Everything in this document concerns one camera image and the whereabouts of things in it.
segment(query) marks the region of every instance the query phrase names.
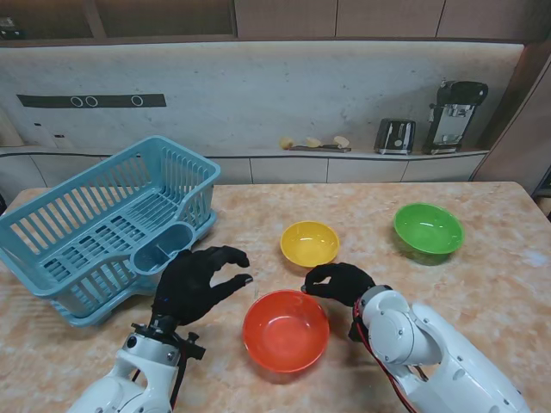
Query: marble wall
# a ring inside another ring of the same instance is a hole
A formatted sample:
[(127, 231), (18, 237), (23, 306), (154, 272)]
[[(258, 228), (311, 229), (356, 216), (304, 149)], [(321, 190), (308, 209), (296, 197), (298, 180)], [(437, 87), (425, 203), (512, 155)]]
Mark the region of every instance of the marble wall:
[[(28, 145), (118, 149), (161, 134), (206, 155), (243, 155), (275, 149), (281, 136), (339, 134), (370, 151), (384, 117), (417, 121), (420, 147), (440, 82), (473, 80), (490, 87), (466, 137), (474, 146), (522, 50), (421, 41), (0, 48), (0, 108)], [(16, 97), (132, 93), (163, 93), (167, 107), (24, 108)]]

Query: red cable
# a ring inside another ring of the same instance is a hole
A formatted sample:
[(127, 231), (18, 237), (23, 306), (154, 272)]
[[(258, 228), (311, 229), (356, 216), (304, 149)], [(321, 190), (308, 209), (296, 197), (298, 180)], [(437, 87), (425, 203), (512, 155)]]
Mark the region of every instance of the red cable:
[[(359, 300), (354, 304), (354, 320), (355, 321), (356, 321), (357, 317), (360, 317), (360, 310), (358, 308), (358, 302), (359, 302)], [(396, 393), (396, 396), (398, 396), (400, 402), (402, 402), (402, 404), (404, 405), (404, 407), (406, 407), (406, 409), (409, 413), (416, 413), (415, 409), (413, 409), (413, 407), (410, 405), (410, 403), (404, 397), (402, 392), (399, 390), (396, 378), (390, 372), (388, 372), (385, 365), (382, 364), (382, 362), (373, 353), (373, 350), (371, 349), (371, 346), (369, 345), (369, 342), (368, 342), (366, 336), (363, 334), (362, 326), (360, 325), (360, 323), (356, 322), (356, 327), (357, 327), (357, 330), (358, 330), (358, 334), (360, 335), (360, 338), (362, 339), (363, 345), (369, 351), (369, 353), (373, 356), (375, 361), (377, 361), (377, 364), (382, 369), (383, 373), (386, 374), (386, 376), (388, 377), (388, 380), (390, 381), (390, 384), (392, 385), (392, 387), (394, 389), (394, 392)]]

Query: blue dish rack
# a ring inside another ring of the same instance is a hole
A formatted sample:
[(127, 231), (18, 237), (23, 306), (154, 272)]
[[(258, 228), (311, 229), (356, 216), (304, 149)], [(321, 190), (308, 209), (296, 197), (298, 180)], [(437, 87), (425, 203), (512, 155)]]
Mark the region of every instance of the blue dish rack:
[(220, 167), (153, 136), (0, 218), (0, 259), (72, 325), (99, 324), (216, 220)]

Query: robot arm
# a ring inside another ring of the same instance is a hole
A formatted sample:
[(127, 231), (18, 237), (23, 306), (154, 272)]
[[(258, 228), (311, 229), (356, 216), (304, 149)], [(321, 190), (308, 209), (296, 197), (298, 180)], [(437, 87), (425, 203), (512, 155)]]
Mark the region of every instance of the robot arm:
[[(409, 305), (400, 293), (376, 286), (371, 277), (351, 267), (317, 267), (306, 276), (303, 291), (353, 306), (350, 336), (359, 336), (408, 411), (529, 413), (515, 386), (432, 308)], [(319, 284), (325, 278), (329, 283)], [(438, 367), (430, 378), (412, 371), (431, 365)]]
[[(86, 389), (68, 413), (171, 413), (187, 359), (201, 360), (205, 353), (195, 344), (197, 334), (183, 340), (176, 328), (203, 317), (252, 281), (238, 274), (211, 287), (214, 272), (227, 263), (249, 267), (247, 255), (232, 247), (180, 253), (161, 276), (149, 324), (133, 324), (134, 333), (117, 352), (111, 372)], [(146, 388), (135, 383), (140, 373)]]

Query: food item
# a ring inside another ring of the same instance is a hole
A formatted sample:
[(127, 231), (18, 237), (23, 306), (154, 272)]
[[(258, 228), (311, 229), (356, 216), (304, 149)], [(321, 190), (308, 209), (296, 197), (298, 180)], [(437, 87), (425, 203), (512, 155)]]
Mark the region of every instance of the food item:
[(338, 145), (339, 149), (348, 148), (348, 146), (350, 145), (350, 141), (344, 136), (336, 136), (335, 138), (333, 138), (333, 142)]
[(309, 148), (319, 148), (321, 146), (321, 142), (316, 138), (306, 138), (306, 146)]
[(294, 146), (294, 141), (289, 136), (284, 136), (279, 139), (279, 146), (282, 149), (289, 149)]

